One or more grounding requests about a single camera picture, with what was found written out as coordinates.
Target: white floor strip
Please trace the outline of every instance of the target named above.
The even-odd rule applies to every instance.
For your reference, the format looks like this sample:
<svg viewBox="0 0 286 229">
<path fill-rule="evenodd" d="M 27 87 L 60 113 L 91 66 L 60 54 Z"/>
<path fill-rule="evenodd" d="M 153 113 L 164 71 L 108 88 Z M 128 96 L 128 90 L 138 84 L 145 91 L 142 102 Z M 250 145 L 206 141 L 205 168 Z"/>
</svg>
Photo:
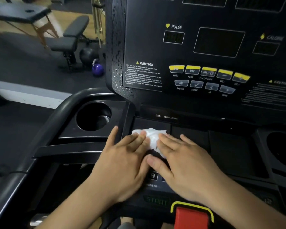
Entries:
<svg viewBox="0 0 286 229">
<path fill-rule="evenodd" d="M 57 108 L 71 93 L 57 92 L 21 84 L 0 81 L 0 96 L 6 100 L 45 108 Z"/>
</svg>

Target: white tissue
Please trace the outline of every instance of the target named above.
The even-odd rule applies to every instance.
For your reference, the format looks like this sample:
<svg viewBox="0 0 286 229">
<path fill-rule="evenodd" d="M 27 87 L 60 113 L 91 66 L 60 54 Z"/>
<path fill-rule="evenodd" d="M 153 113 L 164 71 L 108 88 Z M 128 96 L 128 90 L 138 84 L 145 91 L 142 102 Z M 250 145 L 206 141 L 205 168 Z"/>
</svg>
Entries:
<svg viewBox="0 0 286 229">
<path fill-rule="evenodd" d="M 140 134 L 141 131 L 146 131 L 146 137 L 150 138 L 150 144 L 149 144 L 149 149 L 153 149 L 156 152 L 158 152 L 163 158 L 165 158 L 165 156 L 160 152 L 160 150 L 157 147 L 157 141 L 159 140 L 159 133 L 166 133 L 166 130 L 155 130 L 153 128 L 149 128 L 149 129 L 136 129 L 133 130 L 131 133 L 138 133 Z"/>
</svg>

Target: weight bench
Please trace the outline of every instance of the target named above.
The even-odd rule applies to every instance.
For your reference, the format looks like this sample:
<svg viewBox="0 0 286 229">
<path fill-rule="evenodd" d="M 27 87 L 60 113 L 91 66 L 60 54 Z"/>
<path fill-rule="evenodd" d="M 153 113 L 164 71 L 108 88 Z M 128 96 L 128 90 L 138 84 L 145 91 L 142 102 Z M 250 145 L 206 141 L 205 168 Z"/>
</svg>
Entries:
<svg viewBox="0 0 286 229">
<path fill-rule="evenodd" d="M 55 38 L 49 41 L 48 46 L 52 51 L 59 51 L 67 60 L 68 69 L 74 70 L 76 67 L 76 58 L 74 52 L 77 49 L 77 43 L 80 38 L 88 44 L 93 40 L 88 39 L 83 35 L 89 23 L 89 17 L 82 15 L 77 17 L 65 30 L 63 37 Z"/>
</svg>

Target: wooden floor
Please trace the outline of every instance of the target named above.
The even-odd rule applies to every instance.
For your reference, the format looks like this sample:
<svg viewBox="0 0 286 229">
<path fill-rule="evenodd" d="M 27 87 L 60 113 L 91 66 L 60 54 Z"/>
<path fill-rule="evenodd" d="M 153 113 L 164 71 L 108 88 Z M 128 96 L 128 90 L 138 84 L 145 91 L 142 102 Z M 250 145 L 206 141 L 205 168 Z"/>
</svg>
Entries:
<svg viewBox="0 0 286 229">
<path fill-rule="evenodd" d="M 50 0 L 37 0 L 34 2 L 34 4 L 42 5 L 42 6 L 49 6 L 51 5 Z M 55 11 L 53 10 L 52 13 L 50 13 L 49 19 L 52 22 L 54 28 L 56 29 L 58 35 L 61 37 L 64 30 L 69 26 L 69 24 L 76 19 L 78 16 L 83 15 L 82 13 L 73 13 L 73 12 L 64 12 L 64 11 Z M 97 34 L 94 30 L 94 22 L 93 22 L 93 16 L 91 14 L 86 14 L 89 16 L 90 21 L 89 24 L 84 31 L 84 35 L 88 38 L 96 38 Z M 40 27 L 44 25 L 47 22 L 46 18 L 43 18 L 35 23 L 36 26 Z M 29 24 L 22 24 L 22 23 L 12 23 L 18 28 L 26 31 L 30 35 L 36 36 L 36 33 L 31 25 Z M 100 38 L 104 41 L 105 40 L 105 16 L 102 15 L 102 25 L 103 25 L 103 35 L 100 35 Z M 13 32 L 13 33 L 20 33 L 23 34 L 20 30 L 10 26 L 9 24 L 0 21 L 0 32 Z"/>
</svg>

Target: hand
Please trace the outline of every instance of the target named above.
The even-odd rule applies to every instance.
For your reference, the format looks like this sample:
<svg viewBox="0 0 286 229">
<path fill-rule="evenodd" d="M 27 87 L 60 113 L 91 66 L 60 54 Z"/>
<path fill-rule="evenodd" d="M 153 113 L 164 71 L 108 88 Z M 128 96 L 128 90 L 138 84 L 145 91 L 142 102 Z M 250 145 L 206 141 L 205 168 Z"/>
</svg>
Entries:
<svg viewBox="0 0 286 229">
<path fill-rule="evenodd" d="M 142 185 L 149 169 L 146 158 L 143 159 L 149 149 L 146 132 L 128 135 L 114 145 L 117 131 L 115 126 L 86 180 L 91 188 L 98 188 L 111 204 L 132 196 Z"/>
<path fill-rule="evenodd" d="M 160 134 L 157 146 L 166 156 L 171 170 L 156 157 L 147 156 L 147 163 L 155 169 L 167 184 L 189 201 L 205 204 L 215 186 L 227 178 L 206 150 L 183 134 L 181 140 Z"/>
</svg>

